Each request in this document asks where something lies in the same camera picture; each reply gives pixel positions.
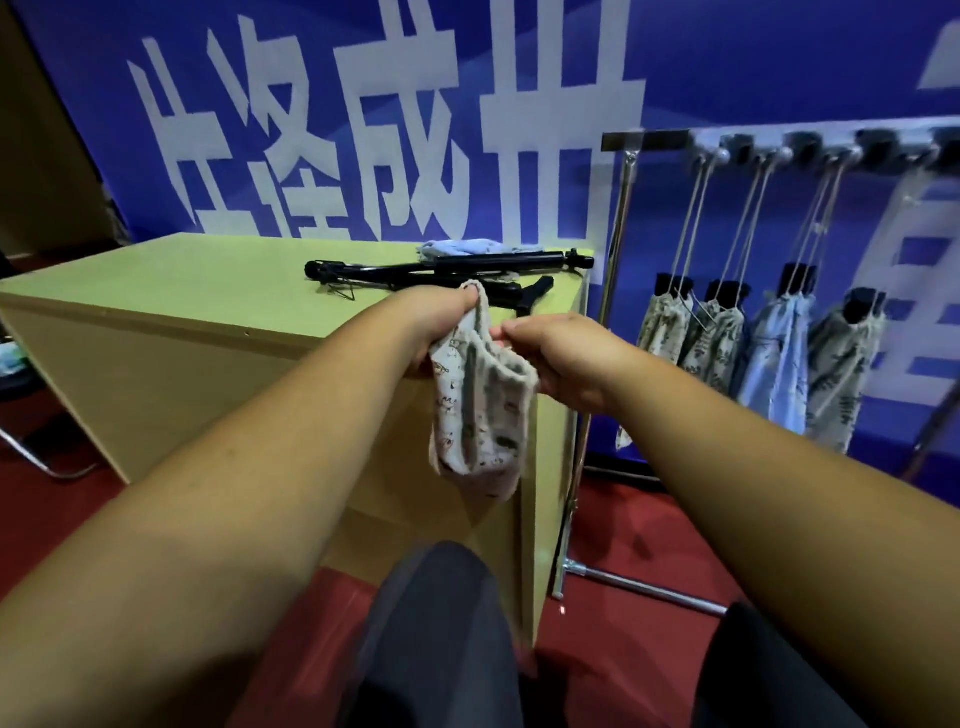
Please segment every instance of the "forearm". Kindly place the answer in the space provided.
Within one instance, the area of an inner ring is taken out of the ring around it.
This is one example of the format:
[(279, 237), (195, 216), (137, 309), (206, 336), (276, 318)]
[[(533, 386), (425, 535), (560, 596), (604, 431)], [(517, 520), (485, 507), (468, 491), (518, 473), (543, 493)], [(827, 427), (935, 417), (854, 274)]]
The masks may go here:
[(109, 724), (264, 644), (316, 568), (410, 361), (391, 313), (334, 333), (0, 603), (0, 722)]
[(620, 422), (755, 603), (892, 722), (956, 715), (956, 510), (644, 352), (608, 388)]

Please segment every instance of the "light green desk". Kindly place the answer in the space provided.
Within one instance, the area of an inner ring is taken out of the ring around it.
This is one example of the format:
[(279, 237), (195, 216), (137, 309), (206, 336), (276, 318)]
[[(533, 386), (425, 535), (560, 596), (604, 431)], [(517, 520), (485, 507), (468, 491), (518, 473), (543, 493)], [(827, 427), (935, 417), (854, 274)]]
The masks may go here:
[[(0, 281), (0, 317), (110, 464), (135, 483), (388, 295), (357, 289), (351, 302), (326, 293), (303, 275), (314, 258), (401, 263), (416, 260), (416, 247), (171, 235)], [(535, 312), (581, 310), (585, 281), (555, 278)], [(495, 322), (514, 315), (493, 314)], [(325, 563), (376, 584), (416, 543), (464, 543), (496, 574), (508, 615), (532, 641), (560, 532), (574, 418), (538, 397), (517, 496), (491, 504), (430, 470), (432, 403), (432, 383), (400, 385)]]

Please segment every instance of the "gray pants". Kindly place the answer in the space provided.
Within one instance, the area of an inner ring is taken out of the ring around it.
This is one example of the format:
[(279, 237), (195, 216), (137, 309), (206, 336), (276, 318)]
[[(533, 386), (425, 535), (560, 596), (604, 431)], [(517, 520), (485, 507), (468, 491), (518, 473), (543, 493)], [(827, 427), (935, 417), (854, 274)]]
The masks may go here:
[[(497, 594), (492, 574), (463, 546), (442, 543), (401, 561), (371, 607), (338, 726), (523, 726)], [(528, 723), (542, 725), (534, 712)], [(755, 609), (733, 605), (710, 644), (694, 728), (814, 725), (864, 723)]]

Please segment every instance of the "chair leg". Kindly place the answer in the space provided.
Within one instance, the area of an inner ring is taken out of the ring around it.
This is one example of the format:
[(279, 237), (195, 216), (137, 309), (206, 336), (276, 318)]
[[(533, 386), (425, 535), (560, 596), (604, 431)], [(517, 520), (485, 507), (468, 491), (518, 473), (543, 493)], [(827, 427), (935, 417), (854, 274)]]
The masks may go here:
[(46, 474), (48, 474), (50, 477), (53, 477), (57, 480), (76, 480), (78, 478), (84, 477), (84, 475), (88, 473), (91, 473), (93, 469), (97, 467), (97, 464), (94, 463), (88, 468), (84, 468), (83, 470), (77, 471), (76, 473), (57, 473), (57, 471), (54, 471), (48, 468), (42, 460), (40, 460), (36, 455), (34, 455), (28, 449), (23, 447), (16, 440), (16, 438), (10, 435), (9, 432), (4, 431), (3, 427), (0, 427), (0, 440), (4, 440), (8, 445), (10, 445), (11, 448), (15, 449), (17, 452), (23, 455), (23, 457), (29, 460), (33, 465), (37, 466)]

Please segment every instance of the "wall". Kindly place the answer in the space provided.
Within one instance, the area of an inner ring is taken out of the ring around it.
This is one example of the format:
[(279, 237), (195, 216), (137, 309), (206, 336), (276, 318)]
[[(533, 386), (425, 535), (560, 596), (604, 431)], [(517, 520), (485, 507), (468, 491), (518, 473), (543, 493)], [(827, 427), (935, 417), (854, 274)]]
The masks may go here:
[[(602, 248), (616, 185), (603, 131), (960, 108), (960, 12), (946, 0), (16, 5), (138, 239), (560, 237)], [(673, 257), (690, 193), (680, 162), (641, 166), (612, 319), (627, 338)], [(913, 303), (898, 309), (909, 321), (891, 327), (858, 430), (903, 446), (960, 360), (957, 322), (938, 323), (960, 303), (960, 190), (933, 184), (909, 225), (880, 227), (895, 184), (845, 183), (818, 298), (825, 308), (854, 279), (880, 276)], [(722, 268), (748, 185), (736, 173), (712, 184), (695, 278)], [(795, 172), (771, 183), (750, 310), (776, 286), (814, 185)], [(907, 248), (894, 265), (891, 251)], [(612, 450), (611, 423), (591, 446)], [(960, 425), (940, 448), (960, 453)]]
[(0, 252), (31, 255), (112, 235), (82, 142), (0, 2)]

